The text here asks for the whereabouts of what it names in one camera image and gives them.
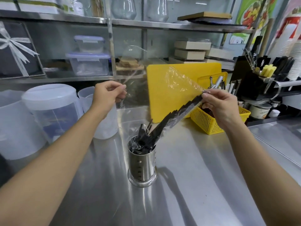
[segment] poster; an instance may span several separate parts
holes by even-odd
[[[243,0],[235,24],[245,25],[247,26],[247,29],[252,29],[251,25],[255,21],[258,15],[261,2],[262,0]],[[265,30],[264,26],[266,26],[269,18],[272,16],[276,2],[277,0],[267,0],[265,2],[265,6],[263,7],[262,15],[258,25],[258,30],[255,33],[252,44],[254,43],[255,38],[258,35],[264,33]],[[246,44],[248,38],[249,38],[249,34],[233,33],[231,35],[229,44]]]

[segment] wooden board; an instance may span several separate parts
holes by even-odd
[[[201,93],[191,86],[189,80],[197,84],[200,77],[208,76],[209,79],[221,71],[220,63],[149,65],[148,93],[153,122],[161,122],[168,113],[179,109]]]
[[[188,20],[188,19],[195,19],[199,17],[215,17],[215,18],[230,19],[232,18],[232,15],[230,13],[201,12],[201,13],[195,13],[186,16],[179,16],[178,20]]]

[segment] stainless steel utensil holder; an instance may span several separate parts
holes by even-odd
[[[128,179],[134,186],[141,188],[148,187],[157,179],[156,149],[146,155],[137,155],[130,151],[129,143]]]

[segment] hand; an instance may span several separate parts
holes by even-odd
[[[221,89],[208,89],[203,93],[203,106],[213,112],[217,124],[227,131],[233,125],[242,123],[236,96]]]
[[[103,112],[104,117],[113,107],[114,103],[126,98],[126,85],[115,81],[106,81],[95,85],[92,105],[90,110]]]

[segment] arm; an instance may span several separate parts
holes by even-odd
[[[115,100],[125,98],[125,87],[114,81],[96,84],[93,103],[87,113],[2,186],[0,225],[49,225],[88,150],[97,126],[111,110]]]
[[[301,187],[264,150],[242,122],[237,98],[222,90],[203,94],[225,130],[250,193],[267,225],[301,225]]]

